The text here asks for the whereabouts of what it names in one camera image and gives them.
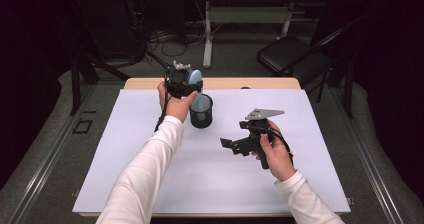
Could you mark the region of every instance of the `black chair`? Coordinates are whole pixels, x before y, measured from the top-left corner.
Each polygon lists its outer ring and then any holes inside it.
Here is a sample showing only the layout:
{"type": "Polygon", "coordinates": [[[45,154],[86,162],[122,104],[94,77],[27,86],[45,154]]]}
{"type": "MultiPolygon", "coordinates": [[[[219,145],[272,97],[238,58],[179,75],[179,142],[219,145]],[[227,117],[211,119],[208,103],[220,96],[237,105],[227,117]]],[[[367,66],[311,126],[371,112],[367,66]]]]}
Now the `black chair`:
{"type": "Polygon", "coordinates": [[[308,91],[308,94],[320,87],[317,102],[321,101],[322,90],[327,79],[327,73],[336,63],[349,61],[353,56],[351,46],[343,45],[344,50],[338,51],[339,55],[324,53],[324,47],[334,43],[336,39],[354,30],[363,18],[354,21],[331,33],[321,41],[310,46],[294,36],[285,36],[271,45],[261,49],[257,53],[257,61],[270,70],[274,76],[295,77],[302,88],[306,84],[322,75],[321,81],[308,91]]]}

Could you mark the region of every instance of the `hand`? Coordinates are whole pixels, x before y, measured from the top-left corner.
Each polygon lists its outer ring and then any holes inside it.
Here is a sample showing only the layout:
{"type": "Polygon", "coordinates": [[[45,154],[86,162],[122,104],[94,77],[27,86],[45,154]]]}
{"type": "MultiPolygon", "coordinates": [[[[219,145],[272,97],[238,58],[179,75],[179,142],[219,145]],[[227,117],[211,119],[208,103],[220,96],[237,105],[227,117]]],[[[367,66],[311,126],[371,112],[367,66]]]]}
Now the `hand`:
{"type": "MultiPolygon", "coordinates": [[[[268,120],[269,125],[272,129],[280,132],[280,129],[274,122],[268,120]]],[[[278,138],[274,137],[272,143],[269,143],[268,134],[263,134],[260,139],[262,149],[266,154],[266,161],[269,165],[271,174],[276,177],[279,181],[285,181],[292,177],[296,170],[291,163],[289,153],[283,142],[278,138]]],[[[260,159],[258,153],[252,152],[252,155],[256,156],[256,159],[260,159]]]]}
{"type": "Polygon", "coordinates": [[[180,121],[184,123],[188,114],[188,108],[190,107],[191,103],[196,99],[196,96],[198,94],[197,91],[192,92],[188,97],[184,99],[178,99],[178,98],[172,97],[170,94],[168,94],[168,96],[165,97],[165,82],[164,81],[159,83],[158,91],[159,91],[160,107],[162,108],[162,110],[165,105],[165,98],[169,99],[165,114],[169,116],[174,116],[180,119],[180,121]]]}

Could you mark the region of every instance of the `black mechanical part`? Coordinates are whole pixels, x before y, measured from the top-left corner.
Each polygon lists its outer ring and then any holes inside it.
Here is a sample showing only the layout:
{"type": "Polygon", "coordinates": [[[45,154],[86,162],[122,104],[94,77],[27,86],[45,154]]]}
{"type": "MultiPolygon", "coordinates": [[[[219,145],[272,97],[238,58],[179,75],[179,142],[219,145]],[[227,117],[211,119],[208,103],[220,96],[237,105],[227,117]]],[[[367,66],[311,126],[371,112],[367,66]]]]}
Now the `black mechanical part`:
{"type": "Polygon", "coordinates": [[[193,91],[201,92],[203,88],[203,81],[196,84],[188,84],[192,69],[176,70],[170,69],[167,73],[165,85],[168,93],[176,98],[181,98],[190,95],[193,91]]]}
{"type": "Polygon", "coordinates": [[[268,134],[268,141],[271,143],[277,136],[284,143],[293,163],[293,155],[290,153],[289,146],[284,138],[279,133],[274,132],[269,126],[268,119],[241,121],[239,124],[241,129],[249,130],[249,136],[237,141],[221,138],[222,147],[233,150],[234,155],[242,154],[243,156],[247,156],[250,152],[258,152],[262,168],[269,169],[268,162],[266,161],[266,154],[261,147],[260,139],[262,134],[268,134]]]}

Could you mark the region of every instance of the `wooden table edge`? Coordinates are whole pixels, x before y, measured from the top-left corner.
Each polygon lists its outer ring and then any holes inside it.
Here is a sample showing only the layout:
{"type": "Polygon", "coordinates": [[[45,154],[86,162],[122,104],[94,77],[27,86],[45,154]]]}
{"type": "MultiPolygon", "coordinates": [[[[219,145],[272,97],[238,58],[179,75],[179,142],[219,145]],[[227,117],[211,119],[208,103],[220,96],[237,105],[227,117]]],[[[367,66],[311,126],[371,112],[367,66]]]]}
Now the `wooden table edge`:
{"type": "MultiPolygon", "coordinates": [[[[80,216],[86,218],[98,218],[100,212],[80,212],[80,216]]],[[[249,217],[292,217],[291,214],[270,214],[270,213],[153,213],[153,218],[249,218],[249,217]]]]}
{"type": "MultiPolygon", "coordinates": [[[[124,89],[150,90],[156,89],[163,78],[130,78],[125,82],[124,89]]],[[[206,90],[240,89],[249,87],[254,89],[296,89],[300,84],[293,77],[204,77],[203,88],[206,90]]]]}

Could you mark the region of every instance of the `white sleeve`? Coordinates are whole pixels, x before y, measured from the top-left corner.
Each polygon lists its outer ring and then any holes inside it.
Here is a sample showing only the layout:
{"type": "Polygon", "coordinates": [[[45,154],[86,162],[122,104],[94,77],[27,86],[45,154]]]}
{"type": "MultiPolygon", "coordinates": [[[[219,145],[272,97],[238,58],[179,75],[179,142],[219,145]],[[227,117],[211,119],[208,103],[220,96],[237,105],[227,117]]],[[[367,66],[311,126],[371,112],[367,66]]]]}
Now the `white sleeve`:
{"type": "Polygon", "coordinates": [[[165,171],[181,146],[180,120],[165,116],[115,182],[97,223],[149,223],[165,171]]]}
{"type": "Polygon", "coordinates": [[[299,171],[284,182],[277,181],[275,186],[287,200],[296,223],[344,223],[311,189],[299,171]]]}

